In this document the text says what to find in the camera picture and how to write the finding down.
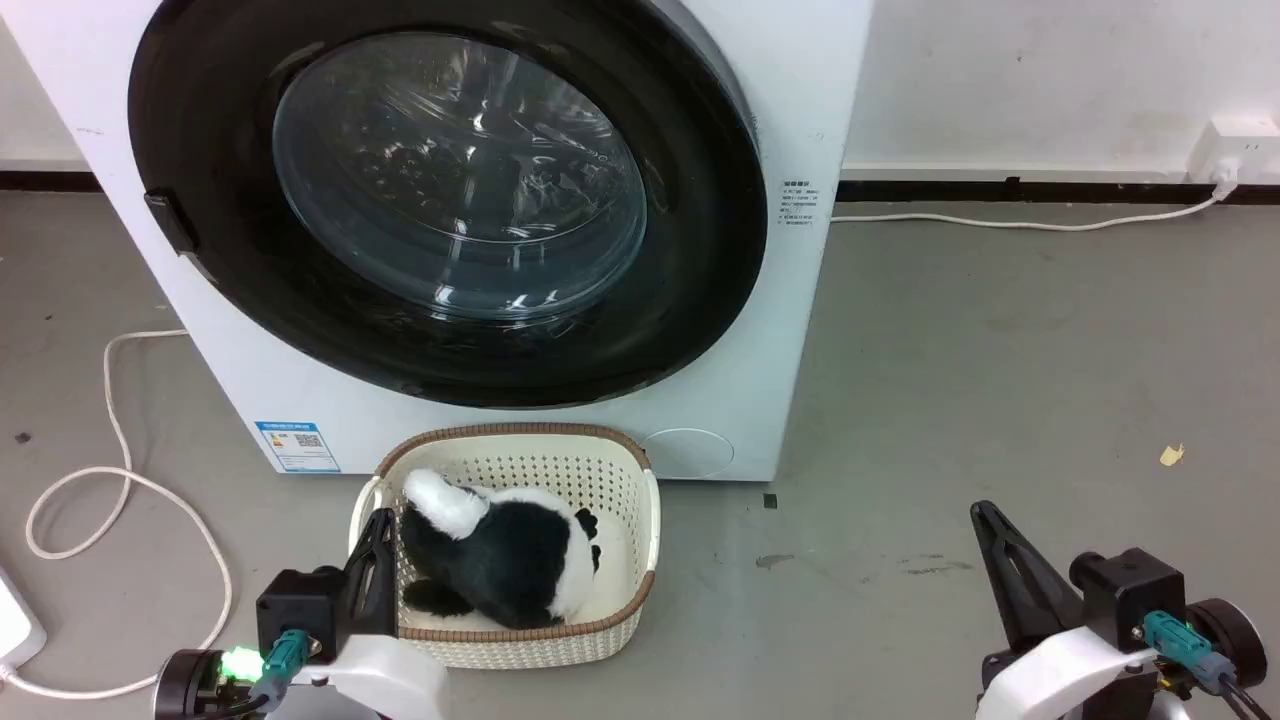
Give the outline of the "white wall socket box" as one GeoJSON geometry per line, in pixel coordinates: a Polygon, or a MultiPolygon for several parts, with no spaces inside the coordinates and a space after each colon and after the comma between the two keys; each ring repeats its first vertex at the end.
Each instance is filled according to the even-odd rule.
{"type": "Polygon", "coordinates": [[[1240,184],[1280,184],[1280,124],[1266,114],[1212,117],[1187,159],[1185,181],[1213,184],[1225,170],[1240,184]]]}

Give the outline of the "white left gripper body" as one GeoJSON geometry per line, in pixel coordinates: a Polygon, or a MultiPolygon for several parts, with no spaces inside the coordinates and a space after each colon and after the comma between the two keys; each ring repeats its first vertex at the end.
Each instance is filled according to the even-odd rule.
{"type": "Polygon", "coordinates": [[[352,635],[330,664],[302,669],[288,720],[447,720],[447,670],[410,642],[352,635]]]}

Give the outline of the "small white text sticker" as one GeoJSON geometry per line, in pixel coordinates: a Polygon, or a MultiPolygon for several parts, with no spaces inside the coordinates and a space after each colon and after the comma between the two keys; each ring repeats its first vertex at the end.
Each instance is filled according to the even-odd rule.
{"type": "Polygon", "coordinates": [[[780,199],[774,219],[780,225],[813,225],[819,200],[820,190],[809,179],[786,179],[780,186],[780,199]]]}

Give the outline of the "white front-load washing machine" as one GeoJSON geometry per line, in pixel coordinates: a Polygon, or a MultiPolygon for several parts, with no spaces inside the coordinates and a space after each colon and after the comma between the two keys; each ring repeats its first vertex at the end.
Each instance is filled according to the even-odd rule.
{"type": "Polygon", "coordinates": [[[662,479],[776,478],[876,0],[682,0],[748,100],[767,187],[765,259],[748,305],[695,361],[572,407],[465,407],[402,395],[282,342],[174,250],[145,201],[128,119],[132,64],[163,0],[0,0],[0,19],[274,471],[256,421],[314,423],[340,474],[461,427],[573,423],[637,441],[662,479]],[[774,219],[783,181],[820,190],[815,222],[774,219]]]}

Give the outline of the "black round washer door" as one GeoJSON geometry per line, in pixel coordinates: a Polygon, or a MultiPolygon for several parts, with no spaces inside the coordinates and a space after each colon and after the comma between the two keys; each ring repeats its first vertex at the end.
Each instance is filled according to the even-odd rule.
{"type": "Polygon", "coordinates": [[[682,0],[163,0],[143,199],[282,342],[465,407],[652,386],[765,259],[749,105],[682,0]]]}

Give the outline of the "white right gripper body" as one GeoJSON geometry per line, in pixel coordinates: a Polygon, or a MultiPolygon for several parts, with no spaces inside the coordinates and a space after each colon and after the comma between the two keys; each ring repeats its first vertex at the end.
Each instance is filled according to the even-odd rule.
{"type": "Polygon", "coordinates": [[[1147,646],[1116,650],[1085,626],[1051,635],[995,676],[975,720],[1059,720],[1128,669],[1152,669],[1156,657],[1147,646]]]}

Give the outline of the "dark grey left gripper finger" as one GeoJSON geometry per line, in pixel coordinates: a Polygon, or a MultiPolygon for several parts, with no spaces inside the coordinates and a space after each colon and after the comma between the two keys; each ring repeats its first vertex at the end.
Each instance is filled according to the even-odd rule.
{"type": "Polygon", "coordinates": [[[344,565],[343,630],[347,635],[378,633],[378,521],[366,520],[344,565]]]}
{"type": "Polygon", "coordinates": [[[389,637],[398,635],[397,611],[397,556],[396,556],[396,512],[392,509],[379,509],[372,514],[372,628],[376,633],[389,637]]]}

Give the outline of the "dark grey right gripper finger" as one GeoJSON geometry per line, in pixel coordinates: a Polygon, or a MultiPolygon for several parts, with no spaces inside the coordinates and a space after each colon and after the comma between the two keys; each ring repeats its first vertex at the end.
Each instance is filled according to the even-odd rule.
{"type": "Polygon", "coordinates": [[[974,502],[970,519],[1010,652],[1083,625],[1082,597],[998,506],[974,502]]]}

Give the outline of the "black and white plush toy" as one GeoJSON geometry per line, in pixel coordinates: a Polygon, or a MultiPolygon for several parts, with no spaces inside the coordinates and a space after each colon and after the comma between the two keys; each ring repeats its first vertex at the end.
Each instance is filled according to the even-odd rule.
{"type": "Polygon", "coordinates": [[[402,492],[399,542],[417,573],[402,591],[408,609],[522,632],[564,624],[590,600],[602,548],[589,509],[536,487],[454,486],[429,468],[402,492]]]}

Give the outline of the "blue energy label sticker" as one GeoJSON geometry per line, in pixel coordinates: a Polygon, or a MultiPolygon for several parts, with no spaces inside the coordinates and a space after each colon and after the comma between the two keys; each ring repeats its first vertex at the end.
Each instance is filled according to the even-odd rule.
{"type": "Polygon", "coordinates": [[[256,421],[268,454],[280,471],[292,474],[340,474],[340,465],[314,423],[256,421]]]}

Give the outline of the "white perforated laundry basket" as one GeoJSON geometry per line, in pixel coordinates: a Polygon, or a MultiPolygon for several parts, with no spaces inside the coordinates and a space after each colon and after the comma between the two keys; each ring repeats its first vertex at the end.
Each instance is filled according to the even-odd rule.
{"type": "Polygon", "coordinates": [[[360,491],[349,523],[356,542],[380,509],[404,507],[403,483],[417,468],[457,486],[539,489],[588,510],[602,560],[585,605],[548,629],[506,629],[477,612],[440,618],[397,609],[396,637],[448,667],[522,670],[590,664],[632,638],[655,580],[660,492],[643,448],[605,427],[507,423],[434,430],[396,446],[360,491]]]}

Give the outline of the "white power strip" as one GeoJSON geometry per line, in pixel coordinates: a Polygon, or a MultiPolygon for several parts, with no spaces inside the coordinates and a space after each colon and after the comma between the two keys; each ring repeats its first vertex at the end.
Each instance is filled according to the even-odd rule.
{"type": "Polygon", "coordinates": [[[47,633],[15,582],[0,568],[0,669],[17,670],[47,643],[47,633]]]}

